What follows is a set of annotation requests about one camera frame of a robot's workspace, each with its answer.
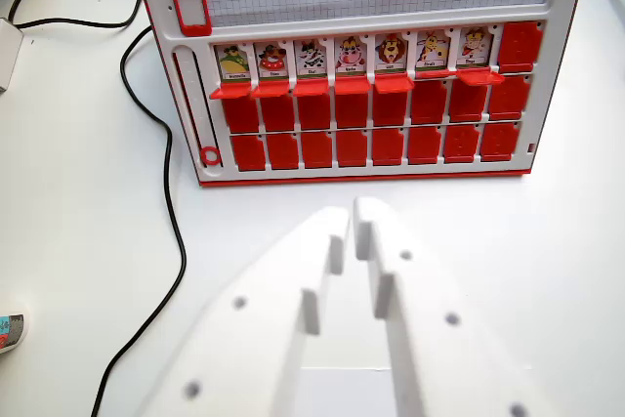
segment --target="cartoon character picture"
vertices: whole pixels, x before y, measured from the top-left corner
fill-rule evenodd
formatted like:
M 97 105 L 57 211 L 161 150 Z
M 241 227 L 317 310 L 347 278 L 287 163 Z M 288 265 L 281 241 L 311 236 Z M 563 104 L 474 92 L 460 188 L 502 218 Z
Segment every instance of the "cartoon character picture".
M 324 77 L 327 75 L 325 48 L 314 39 L 293 42 L 298 77 Z
M 486 27 L 463 28 L 460 32 L 461 51 L 458 65 L 488 65 L 492 35 Z
M 250 66 L 247 60 L 241 57 L 236 45 L 229 46 L 224 49 L 224 54 L 219 62 L 227 73 L 249 72 Z
M 277 43 L 256 44 L 260 78 L 286 77 L 286 49 Z
M 417 69 L 445 68 L 449 55 L 449 40 L 443 30 L 420 31 L 417 35 Z
M 365 72 L 366 47 L 355 37 L 337 38 L 335 50 L 337 73 L 354 75 Z
M 376 38 L 376 70 L 401 72 L 406 70 L 406 43 L 396 33 Z
M 247 55 L 235 44 L 215 46 L 223 80 L 245 81 L 250 79 L 250 66 Z

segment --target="cartoon animal card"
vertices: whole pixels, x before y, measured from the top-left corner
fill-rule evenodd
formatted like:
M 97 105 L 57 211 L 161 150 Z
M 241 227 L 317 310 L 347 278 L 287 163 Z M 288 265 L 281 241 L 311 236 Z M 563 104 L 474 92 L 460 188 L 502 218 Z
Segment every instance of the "cartoon animal card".
M 219 63 L 219 71 L 225 82 L 246 82 L 250 80 L 250 65 L 247 54 L 235 44 L 219 44 L 215 46 L 215 56 Z
M 462 28 L 457 65 L 463 67 L 484 67 L 488 65 L 492 34 L 486 26 Z
M 255 43 L 254 51 L 258 62 L 258 74 L 260 79 L 288 78 L 289 72 L 286 64 L 286 49 L 277 41 L 269 43 Z
M 406 71 L 406 42 L 398 33 L 378 34 L 375 38 L 376 73 Z
M 316 39 L 293 41 L 298 78 L 318 78 L 328 74 L 325 48 Z
M 364 75 L 366 73 L 367 46 L 357 36 L 341 36 L 334 40 L 336 74 Z
M 417 34 L 417 70 L 437 70 L 447 67 L 449 38 L 442 29 L 419 31 Z

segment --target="red flip tile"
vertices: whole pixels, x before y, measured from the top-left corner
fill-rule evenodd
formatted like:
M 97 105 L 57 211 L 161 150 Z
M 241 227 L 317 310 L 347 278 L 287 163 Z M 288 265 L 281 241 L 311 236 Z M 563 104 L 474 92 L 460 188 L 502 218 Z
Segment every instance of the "red flip tile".
M 256 100 L 249 96 L 223 99 L 222 107 L 226 122 L 233 134 L 258 132 Z
M 232 136 L 232 153 L 239 171 L 265 169 L 263 141 L 258 136 Z
M 435 126 L 413 127 L 408 137 L 408 163 L 411 165 L 438 162 L 440 132 Z
M 365 166 L 367 136 L 362 131 L 337 132 L 336 153 L 339 166 Z
M 332 167 L 332 138 L 325 132 L 303 132 L 302 154 L 306 168 Z

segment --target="raised red tile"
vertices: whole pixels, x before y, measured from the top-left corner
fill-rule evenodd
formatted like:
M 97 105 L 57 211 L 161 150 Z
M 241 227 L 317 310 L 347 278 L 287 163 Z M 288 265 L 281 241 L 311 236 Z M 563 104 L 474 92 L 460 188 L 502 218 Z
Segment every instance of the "raised red tile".
M 412 124 L 439 124 L 445 113 L 447 89 L 443 80 L 414 83 L 412 91 Z
M 226 122 L 233 134 L 258 132 L 256 100 L 249 96 L 223 99 L 222 107 Z
M 449 102 L 449 120 L 451 122 L 480 121 L 487 92 L 488 87 L 485 85 L 474 87 L 460 80 L 454 80 Z
M 231 142 L 238 171 L 265 169 L 263 141 L 258 136 L 232 136 Z
M 517 148 L 519 129 L 514 122 L 486 124 L 481 136 L 481 161 L 508 161 Z
M 292 131 L 295 124 L 293 99 L 289 95 L 261 98 L 265 128 L 270 132 Z
M 297 139 L 292 134 L 268 134 L 267 150 L 273 170 L 296 170 L 298 168 Z
M 339 166 L 365 166 L 367 136 L 363 131 L 337 132 L 336 153 Z
M 447 126 L 442 151 L 445 163 L 472 163 L 478 147 L 479 130 L 474 125 Z
M 303 132 L 300 138 L 306 168 L 332 167 L 332 138 L 327 132 Z
M 374 129 L 371 159 L 374 166 L 400 165 L 403 134 L 399 129 Z
M 524 75 L 508 76 L 501 85 L 494 85 L 488 105 L 490 120 L 521 119 L 521 112 L 527 104 L 529 86 Z
M 367 108 L 369 96 L 365 94 L 357 95 L 336 95 L 335 113 L 337 127 L 364 127 L 367 125 Z
M 299 97 L 297 108 L 303 130 L 330 128 L 330 97 L 327 93 Z
M 411 165 L 438 162 L 440 132 L 436 126 L 413 127 L 408 137 L 408 163 Z
M 499 48 L 499 71 L 530 72 L 538 60 L 542 39 L 539 21 L 506 23 Z

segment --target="printed name label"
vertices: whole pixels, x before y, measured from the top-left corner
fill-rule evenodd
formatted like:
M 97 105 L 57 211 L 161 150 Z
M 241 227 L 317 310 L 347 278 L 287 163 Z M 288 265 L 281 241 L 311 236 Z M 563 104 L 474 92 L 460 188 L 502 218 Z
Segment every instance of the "printed name label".
M 248 72 L 244 73 L 227 73 L 226 78 L 250 78 L 250 74 Z

